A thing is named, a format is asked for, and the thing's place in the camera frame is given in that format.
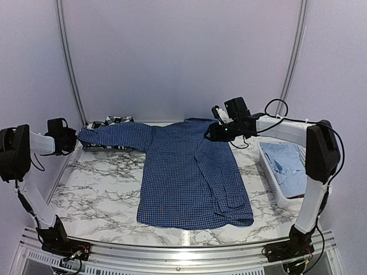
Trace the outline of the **blue checked long sleeve shirt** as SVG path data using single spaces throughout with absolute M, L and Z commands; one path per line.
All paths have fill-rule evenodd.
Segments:
M 228 143 L 204 135 L 210 120 L 187 119 L 164 127 L 119 123 L 82 129 L 82 143 L 130 147 L 146 155 L 139 223 L 185 230 L 253 224 L 252 207 Z

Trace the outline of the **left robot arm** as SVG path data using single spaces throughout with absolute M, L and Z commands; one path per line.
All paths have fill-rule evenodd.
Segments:
M 27 174 L 31 167 L 45 171 L 41 164 L 34 164 L 33 156 L 67 156 L 74 151 L 77 136 L 65 118 L 50 119 L 47 127 L 44 135 L 32 132 L 28 124 L 1 130 L 1 179 L 14 182 L 17 197 L 34 220 L 41 243 L 67 255 L 72 251 L 72 241 L 61 219 L 46 204 L 36 184 L 27 179 Z

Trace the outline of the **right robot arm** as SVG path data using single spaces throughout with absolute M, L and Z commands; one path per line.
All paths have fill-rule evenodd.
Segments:
M 306 241 L 316 229 L 327 204 L 330 183 L 342 168 L 344 148 L 339 134 L 326 120 L 303 121 L 243 112 L 239 118 L 226 123 L 222 118 L 225 112 L 221 108 L 213 107 L 212 113 L 217 121 L 204 134 L 205 139 L 212 142 L 231 142 L 237 136 L 262 136 L 305 148 L 306 192 L 299 215 L 290 229 L 290 240 L 284 244 L 284 252 L 288 256 L 297 256 L 306 248 Z

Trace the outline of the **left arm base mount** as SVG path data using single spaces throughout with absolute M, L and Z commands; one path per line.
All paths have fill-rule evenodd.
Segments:
M 80 255 L 76 255 L 77 259 L 82 261 L 89 259 L 91 243 L 70 239 L 60 219 L 57 219 L 54 226 L 48 229 L 37 228 L 37 233 L 42 250 L 64 257 L 71 257 L 75 253 L 81 252 Z

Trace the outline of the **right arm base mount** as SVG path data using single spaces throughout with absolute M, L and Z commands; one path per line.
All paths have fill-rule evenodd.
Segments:
M 314 226 L 310 232 L 302 233 L 293 225 L 289 232 L 289 240 L 266 244 L 261 252 L 268 262 L 310 255 L 314 252 L 311 237 L 315 229 Z

